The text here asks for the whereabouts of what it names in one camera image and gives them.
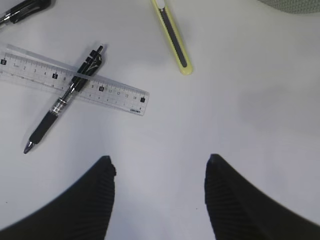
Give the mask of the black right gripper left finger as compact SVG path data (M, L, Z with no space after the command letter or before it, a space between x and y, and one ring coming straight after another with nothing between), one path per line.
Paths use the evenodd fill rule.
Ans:
M115 201L116 168L102 156L56 199L2 229L2 240L103 240Z

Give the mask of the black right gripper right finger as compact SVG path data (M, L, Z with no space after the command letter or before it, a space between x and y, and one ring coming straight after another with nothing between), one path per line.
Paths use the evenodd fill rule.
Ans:
M279 204L219 154L205 170L205 204L217 240L318 240L320 226Z

